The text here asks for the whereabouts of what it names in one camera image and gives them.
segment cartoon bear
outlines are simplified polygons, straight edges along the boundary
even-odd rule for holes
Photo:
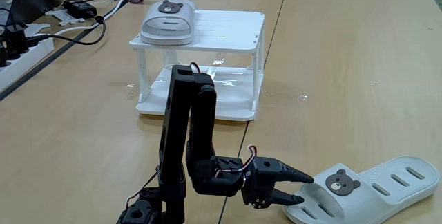
[[[164,0],[163,3],[158,7],[158,10],[163,13],[173,14],[179,12],[182,6],[182,3],[173,3],[169,0]]]
[[[325,179],[326,186],[338,196],[348,196],[353,192],[353,189],[359,188],[361,182],[352,180],[345,174],[344,169],[338,170],[336,174]]]

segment table surface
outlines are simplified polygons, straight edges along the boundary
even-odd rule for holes
[[[93,4],[96,7],[98,15],[105,15],[106,13],[108,13],[108,12],[113,10],[113,8],[118,4],[118,1],[102,0],[102,1],[91,2],[91,4]],[[56,32],[59,32],[60,30],[63,30],[63,29],[66,29],[66,28],[71,28],[73,26],[90,26],[90,25],[95,23],[95,20],[94,19],[86,19],[86,21],[84,23],[78,23],[78,24],[75,24],[75,25],[68,24],[66,26],[60,26],[58,19],[56,19],[53,16],[46,16],[46,15],[44,15],[44,16],[38,18],[37,20],[35,20],[34,23],[36,23],[36,24],[49,24],[50,27],[49,28],[44,28],[41,31],[41,33],[55,34]],[[74,39],[78,35],[80,35],[83,31],[84,30],[74,30],[74,31],[70,31],[70,32],[64,33],[63,36],[71,38],[71,39]],[[54,53],[56,53],[57,51],[61,50],[67,43],[68,43],[68,41],[65,41],[65,40],[62,40],[62,39],[54,39],[54,50],[51,53],[49,53],[48,55],[46,55],[46,57],[43,58],[37,64],[40,64],[40,63],[44,62],[46,59],[48,59]]]
[[[153,174],[162,117],[135,111],[137,62],[128,42],[155,1],[123,7],[108,20],[103,41],[73,46],[0,102],[0,223],[114,223],[126,197]],[[192,1],[201,9],[265,13],[267,47],[282,5]],[[98,36],[93,31],[84,41]],[[217,121],[217,154],[236,157],[246,126]],[[187,188],[187,223],[218,223],[224,198]]]
[[[433,0],[285,0],[244,146],[316,175],[397,156],[442,169],[442,14]],[[249,156],[244,148],[241,158]],[[301,184],[279,183],[296,192]],[[385,223],[440,223],[442,189]],[[222,223],[291,223],[227,200]]]
[[[155,1],[125,6],[100,44],[72,47],[0,102],[0,223],[114,223],[125,198],[154,172],[162,118],[135,112],[137,63],[128,41]],[[217,121],[218,155],[237,156],[244,138],[243,147],[253,143],[260,156],[311,175],[338,162],[360,172],[403,155],[442,168],[442,14],[433,0],[284,0],[281,12],[282,0],[193,1],[266,14],[260,116]],[[149,55],[155,77],[160,54]],[[226,66],[250,62],[180,53],[183,62],[219,56]],[[242,149],[240,157],[248,155]],[[277,184],[286,192],[299,187]],[[197,196],[189,179],[187,189],[186,222],[218,223],[224,198]],[[387,223],[438,223],[440,195]],[[281,206],[254,210],[238,194],[227,200],[222,223],[290,221]]]

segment slide sandal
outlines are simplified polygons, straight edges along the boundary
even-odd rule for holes
[[[303,185],[295,195],[305,201],[284,213],[297,224],[379,224],[431,196],[438,182],[436,167],[409,156],[360,174],[337,164]]]

